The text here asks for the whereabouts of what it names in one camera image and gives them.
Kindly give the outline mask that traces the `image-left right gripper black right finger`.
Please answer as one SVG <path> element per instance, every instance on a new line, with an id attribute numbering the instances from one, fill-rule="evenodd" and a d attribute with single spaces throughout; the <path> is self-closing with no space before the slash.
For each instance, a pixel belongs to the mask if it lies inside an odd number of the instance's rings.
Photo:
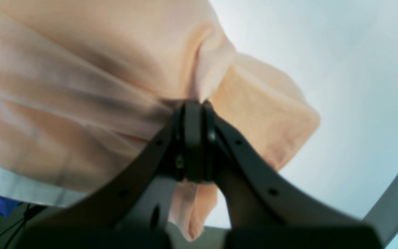
<path id="1" fill-rule="evenodd" d="M 374 229 L 315 200 L 281 177 L 245 137 L 202 106 L 203 179 L 226 199 L 226 249 L 381 249 Z"/>

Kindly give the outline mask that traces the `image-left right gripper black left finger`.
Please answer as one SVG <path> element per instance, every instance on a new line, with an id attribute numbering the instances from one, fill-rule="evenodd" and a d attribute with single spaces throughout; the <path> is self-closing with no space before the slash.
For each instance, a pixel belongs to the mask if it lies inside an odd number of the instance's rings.
<path id="1" fill-rule="evenodd" d="M 32 225 L 19 249 L 170 249 L 178 182 L 203 180 L 202 107 L 185 102 L 134 161 L 75 205 Z"/>

